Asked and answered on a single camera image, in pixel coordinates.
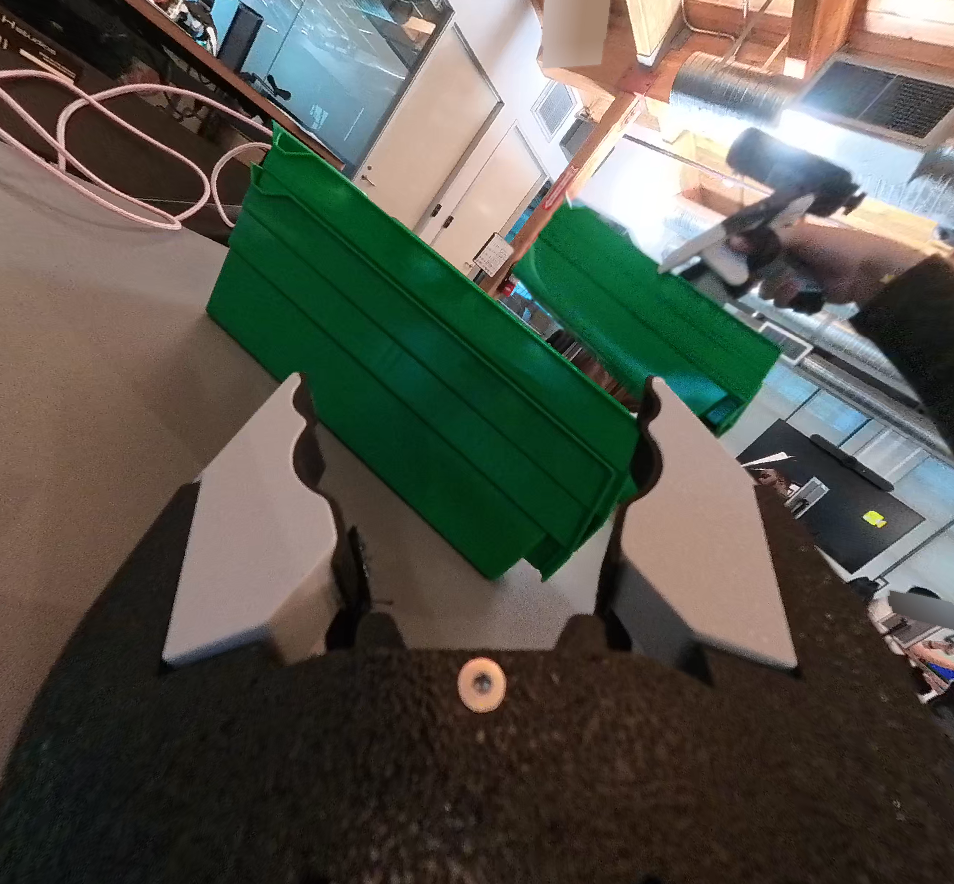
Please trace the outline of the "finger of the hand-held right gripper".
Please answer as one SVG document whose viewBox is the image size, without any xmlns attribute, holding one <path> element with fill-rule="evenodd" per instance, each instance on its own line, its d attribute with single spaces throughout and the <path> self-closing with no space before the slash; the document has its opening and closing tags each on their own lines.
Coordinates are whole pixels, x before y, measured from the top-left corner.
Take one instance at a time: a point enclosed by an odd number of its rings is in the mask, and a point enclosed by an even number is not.
<svg viewBox="0 0 954 884">
<path fill-rule="evenodd" d="M 781 229 L 800 221 L 813 195 L 769 195 L 686 241 L 658 266 L 668 274 L 694 259 L 715 275 L 754 275 L 781 254 Z"/>
</svg>

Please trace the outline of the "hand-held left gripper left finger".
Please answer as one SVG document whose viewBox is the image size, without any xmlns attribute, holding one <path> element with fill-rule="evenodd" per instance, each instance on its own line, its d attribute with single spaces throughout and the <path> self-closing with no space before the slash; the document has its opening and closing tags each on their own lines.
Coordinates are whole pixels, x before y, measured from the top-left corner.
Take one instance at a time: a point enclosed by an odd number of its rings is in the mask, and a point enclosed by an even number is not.
<svg viewBox="0 0 954 884">
<path fill-rule="evenodd" d="M 352 644 L 371 609 L 368 570 L 325 472 L 312 395 L 294 372 L 197 478 L 166 665 L 255 644 L 297 663 Z"/>
</svg>

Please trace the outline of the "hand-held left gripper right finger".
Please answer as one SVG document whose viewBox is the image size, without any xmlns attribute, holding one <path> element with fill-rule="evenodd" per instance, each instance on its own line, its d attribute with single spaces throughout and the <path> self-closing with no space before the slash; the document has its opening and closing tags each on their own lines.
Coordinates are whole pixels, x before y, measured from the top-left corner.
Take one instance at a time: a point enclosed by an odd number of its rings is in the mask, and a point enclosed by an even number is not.
<svg viewBox="0 0 954 884">
<path fill-rule="evenodd" d="M 705 650 L 779 672 L 798 662 L 756 485 L 661 377 L 646 381 L 595 613 L 629 649 L 689 671 Z"/>
</svg>

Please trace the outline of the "green plastic bin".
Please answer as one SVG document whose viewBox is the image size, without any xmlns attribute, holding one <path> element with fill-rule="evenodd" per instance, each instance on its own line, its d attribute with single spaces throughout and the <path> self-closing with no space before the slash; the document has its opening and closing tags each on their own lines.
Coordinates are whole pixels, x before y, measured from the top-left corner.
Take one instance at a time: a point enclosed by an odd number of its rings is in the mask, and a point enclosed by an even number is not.
<svg viewBox="0 0 954 884">
<path fill-rule="evenodd" d="M 207 312 L 473 568 L 564 567 L 622 498 L 626 409 L 369 203 L 344 232 L 255 170 Z"/>
<path fill-rule="evenodd" d="M 281 238 L 233 230 L 210 316 L 277 379 L 304 373 L 318 418 L 473 568 L 552 575 L 605 519 L 537 448 L 554 425 L 500 373 L 437 335 L 418 355 Z"/>
<path fill-rule="evenodd" d="M 555 428 L 534 428 L 551 442 L 539 458 L 609 516 L 636 439 L 620 403 L 278 124 L 256 169 L 236 230 L 260 226 L 353 301 L 385 306 L 378 320 L 413 353 L 438 353 L 437 335 L 410 329 L 413 312 L 432 318 L 446 351 L 460 344 L 539 407 Z"/>
<path fill-rule="evenodd" d="M 756 398 L 781 351 L 657 267 L 624 229 L 588 207 L 565 204 L 513 273 L 628 394 L 661 377 L 723 435 Z"/>
</svg>

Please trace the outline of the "person's right forearm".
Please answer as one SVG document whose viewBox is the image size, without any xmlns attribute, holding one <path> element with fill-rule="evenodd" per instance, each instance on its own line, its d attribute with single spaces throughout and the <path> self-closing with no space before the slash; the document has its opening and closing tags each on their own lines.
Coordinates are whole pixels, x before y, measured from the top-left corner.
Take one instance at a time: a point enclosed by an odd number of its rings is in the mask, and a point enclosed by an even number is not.
<svg viewBox="0 0 954 884">
<path fill-rule="evenodd" d="M 953 266 L 924 258 L 860 306 L 851 323 L 915 392 L 953 447 Z"/>
</svg>

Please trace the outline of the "ceiling air unit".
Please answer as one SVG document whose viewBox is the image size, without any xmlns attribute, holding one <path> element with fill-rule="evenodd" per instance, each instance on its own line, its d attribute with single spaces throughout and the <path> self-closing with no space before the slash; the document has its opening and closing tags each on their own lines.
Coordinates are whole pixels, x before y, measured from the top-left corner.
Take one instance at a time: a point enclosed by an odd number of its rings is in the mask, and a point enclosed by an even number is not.
<svg viewBox="0 0 954 884">
<path fill-rule="evenodd" d="M 844 51 L 812 75 L 794 108 L 927 149 L 952 139 L 953 78 L 886 56 Z"/>
</svg>

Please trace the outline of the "black table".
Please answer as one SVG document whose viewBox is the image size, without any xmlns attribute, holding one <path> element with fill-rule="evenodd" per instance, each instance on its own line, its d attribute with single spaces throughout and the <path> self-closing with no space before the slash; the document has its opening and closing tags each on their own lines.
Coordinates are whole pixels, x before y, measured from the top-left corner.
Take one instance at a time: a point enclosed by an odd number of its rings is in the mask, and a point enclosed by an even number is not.
<svg viewBox="0 0 954 884">
<path fill-rule="evenodd" d="M 736 460 L 752 471 L 771 469 L 793 487 L 788 501 L 793 516 L 850 575 L 924 522 L 883 476 L 819 435 L 804 435 L 783 421 L 774 422 Z M 885 515 L 887 526 L 865 522 L 868 510 Z"/>
</svg>

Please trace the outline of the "white door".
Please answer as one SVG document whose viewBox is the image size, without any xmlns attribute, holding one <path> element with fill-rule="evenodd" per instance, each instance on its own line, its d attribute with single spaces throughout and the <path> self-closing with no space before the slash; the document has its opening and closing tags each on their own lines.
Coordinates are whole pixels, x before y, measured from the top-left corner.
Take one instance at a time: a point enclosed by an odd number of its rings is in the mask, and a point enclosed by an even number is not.
<svg viewBox="0 0 954 884">
<path fill-rule="evenodd" d="M 355 185 L 418 231 L 503 105 L 458 26 L 448 25 L 355 170 Z"/>
<path fill-rule="evenodd" d="M 517 124 L 496 144 L 457 199 L 423 224 L 422 239 L 469 275 L 495 234 L 505 234 L 548 180 L 543 164 Z"/>
</svg>

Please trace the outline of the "black monitor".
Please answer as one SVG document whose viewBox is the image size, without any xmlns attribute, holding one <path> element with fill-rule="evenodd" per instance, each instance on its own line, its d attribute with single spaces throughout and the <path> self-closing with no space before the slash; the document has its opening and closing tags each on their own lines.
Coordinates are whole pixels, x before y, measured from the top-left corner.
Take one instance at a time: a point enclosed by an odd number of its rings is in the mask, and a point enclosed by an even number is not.
<svg viewBox="0 0 954 884">
<path fill-rule="evenodd" d="M 242 1 L 238 2 L 217 53 L 217 58 L 224 67 L 235 74 L 243 71 L 263 21 L 262 15 L 256 9 Z"/>
</svg>

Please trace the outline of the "silver flexible duct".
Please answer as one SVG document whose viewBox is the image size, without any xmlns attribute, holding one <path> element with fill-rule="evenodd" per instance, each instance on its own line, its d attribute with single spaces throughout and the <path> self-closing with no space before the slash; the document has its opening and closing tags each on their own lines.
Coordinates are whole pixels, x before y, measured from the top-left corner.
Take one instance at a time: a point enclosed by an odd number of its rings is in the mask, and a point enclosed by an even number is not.
<svg viewBox="0 0 954 884">
<path fill-rule="evenodd" d="M 733 117 L 771 125 L 798 97 L 802 85 L 785 74 L 722 60 L 703 52 L 690 54 L 678 69 L 670 104 L 687 114 Z"/>
</svg>

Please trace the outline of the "wall vent grille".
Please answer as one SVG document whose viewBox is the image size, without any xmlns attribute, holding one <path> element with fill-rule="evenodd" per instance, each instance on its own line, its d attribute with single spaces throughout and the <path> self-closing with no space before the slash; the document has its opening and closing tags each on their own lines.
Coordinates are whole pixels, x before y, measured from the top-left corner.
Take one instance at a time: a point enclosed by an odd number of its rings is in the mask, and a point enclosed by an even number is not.
<svg viewBox="0 0 954 884">
<path fill-rule="evenodd" d="M 531 108 L 542 135 L 552 141 L 561 128 L 573 119 L 580 109 L 580 99 L 572 87 L 550 80 Z"/>
</svg>

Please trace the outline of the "small wall whiteboard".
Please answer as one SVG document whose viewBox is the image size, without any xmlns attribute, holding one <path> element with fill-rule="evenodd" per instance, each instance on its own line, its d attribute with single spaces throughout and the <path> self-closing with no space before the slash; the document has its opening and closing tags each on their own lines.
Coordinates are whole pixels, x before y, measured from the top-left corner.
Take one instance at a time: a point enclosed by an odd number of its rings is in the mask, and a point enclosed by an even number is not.
<svg viewBox="0 0 954 884">
<path fill-rule="evenodd" d="M 489 278 L 495 277 L 511 258 L 513 246 L 504 236 L 493 233 L 473 259 L 475 267 Z"/>
</svg>

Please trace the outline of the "glass wall panel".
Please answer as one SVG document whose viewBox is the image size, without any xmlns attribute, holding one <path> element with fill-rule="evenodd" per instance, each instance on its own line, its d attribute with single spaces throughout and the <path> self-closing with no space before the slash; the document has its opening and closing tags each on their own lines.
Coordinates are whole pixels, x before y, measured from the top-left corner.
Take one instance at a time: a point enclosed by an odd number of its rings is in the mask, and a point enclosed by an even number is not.
<svg viewBox="0 0 954 884">
<path fill-rule="evenodd" d="M 365 157 L 451 15 L 447 0 L 240 0 L 262 18 L 242 67 L 346 166 Z"/>
</svg>

